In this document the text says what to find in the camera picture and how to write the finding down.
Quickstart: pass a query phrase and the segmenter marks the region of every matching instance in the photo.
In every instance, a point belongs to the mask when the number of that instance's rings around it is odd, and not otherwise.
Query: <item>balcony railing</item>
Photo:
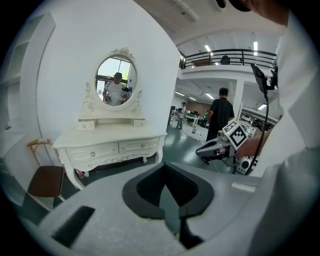
[[[260,67],[273,69],[276,56],[271,52],[250,49],[212,50],[189,56],[184,56],[181,53],[179,67],[183,70],[188,67],[195,68],[210,65],[250,66],[250,64],[256,64]]]

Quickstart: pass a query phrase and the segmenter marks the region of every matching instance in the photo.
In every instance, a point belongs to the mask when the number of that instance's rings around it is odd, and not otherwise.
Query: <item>small drawer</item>
[[[119,153],[149,150],[158,146],[159,138],[133,139],[119,141]]]
[[[69,147],[66,148],[66,152],[72,162],[82,162],[117,155],[119,154],[119,146],[117,142],[102,143],[91,146]]]

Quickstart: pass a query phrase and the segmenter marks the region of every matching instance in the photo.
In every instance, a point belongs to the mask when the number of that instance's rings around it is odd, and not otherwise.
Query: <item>carved table leg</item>
[[[78,189],[82,190],[85,186],[78,179],[78,177],[75,173],[75,169],[72,166],[71,162],[69,161],[69,157],[67,155],[66,150],[64,148],[58,149],[58,154],[59,154],[60,161],[65,168],[65,173],[66,173],[67,177],[69,178],[69,180],[71,181],[71,183],[74,186],[76,186]]]
[[[161,161],[162,161],[162,157],[164,155],[162,148],[164,145],[165,145],[165,136],[160,136],[158,150],[155,154],[155,162],[156,163],[161,163]]]
[[[161,163],[163,155],[162,147],[159,147],[155,154],[155,162]]]

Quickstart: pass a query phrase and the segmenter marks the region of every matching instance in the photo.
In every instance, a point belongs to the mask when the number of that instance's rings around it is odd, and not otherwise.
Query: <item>desk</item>
[[[99,125],[93,130],[66,130],[53,143],[69,180],[80,190],[84,185],[77,178],[74,169],[88,172],[97,166],[113,164],[156,153],[156,162],[163,157],[164,133],[153,132],[148,127],[129,124]]]
[[[186,117],[186,118],[193,119],[193,125],[192,125],[192,127],[195,127],[195,126],[197,125],[199,118],[197,118],[197,117],[192,117],[192,116],[188,116],[188,115],[186,115],[185,117]]]

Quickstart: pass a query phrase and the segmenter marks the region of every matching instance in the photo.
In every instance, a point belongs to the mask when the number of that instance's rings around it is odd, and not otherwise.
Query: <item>black cable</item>
[[[268,100],[268,96],[265,96],[265,101],[266,101],[266,111],[265,111],[265,119],[264,119],[264,124],[263,124],[263,128],[262,128],[262,134],[261,134],[261,138],[259,140],[259,144],[256,147],[255,153],[254,153],[254,157],[252,159],[252,162],[248,168],[248,170],[245,172],[244,175],[248,175],[252,166],[254,165],[256,158],[258,156],[258,153],[260,151],[261,145],[262,145],[262,141],[264,140],[264,135],[265,135],[265,131],[266,131],[266,125],[267,125],[267,120],[268,120],[268,113],[269,113],[269,100]]]

